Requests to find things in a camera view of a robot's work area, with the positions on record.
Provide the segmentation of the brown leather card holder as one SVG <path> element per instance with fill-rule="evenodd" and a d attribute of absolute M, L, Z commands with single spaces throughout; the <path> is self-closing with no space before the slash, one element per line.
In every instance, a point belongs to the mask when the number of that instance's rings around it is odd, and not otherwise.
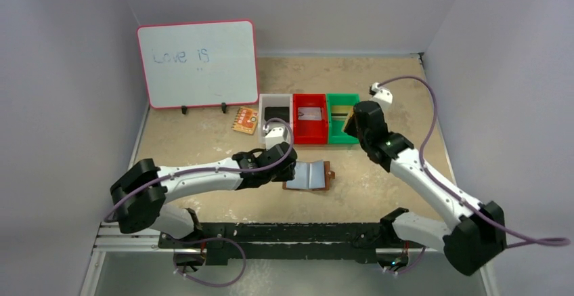
<path fill-rule="evenodd" d="M 329 191 L 336 174 L 330 168 L 330 161 L 298 162 L 294 179 L 284 182 L 284 190 Z"/>

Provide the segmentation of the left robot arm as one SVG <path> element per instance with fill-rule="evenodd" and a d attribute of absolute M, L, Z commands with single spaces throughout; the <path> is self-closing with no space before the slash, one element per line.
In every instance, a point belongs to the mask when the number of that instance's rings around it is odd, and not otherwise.
<path fill-rule="evenodd" d="M 195 194 L 290 181 L 297 158 L 294 147 L 287 142 L 189 167 L 160 167 L 153 159 L 145 158 L 110 187 L 113 206 L 104 221 L 118 223 L 123 234 L 145 229 L 164 232 L 184 247 L 192 248 L 202 238 L 197 215 L 191 209 L 174 207 L 171 202 Z"/>

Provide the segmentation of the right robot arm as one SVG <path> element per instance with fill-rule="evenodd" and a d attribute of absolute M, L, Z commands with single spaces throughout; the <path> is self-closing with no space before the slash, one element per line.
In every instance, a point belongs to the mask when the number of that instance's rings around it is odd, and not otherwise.
<path fill-rule="evenodd" d="M 354 105 L 345 133 L 356 137 L 368 158 L 416 191 L 441 217 L 421 217 L 411 211 L 389 216 L 380 228 L 384 244 L 395 247 L 404 240 L 442 252 L 451 266 L 471 276 L 506 247 L 503 209 L 483 203 L 424 162 L 419 150 L 400 133 L 389 131 L 380 105 L 373 101 Z"/>

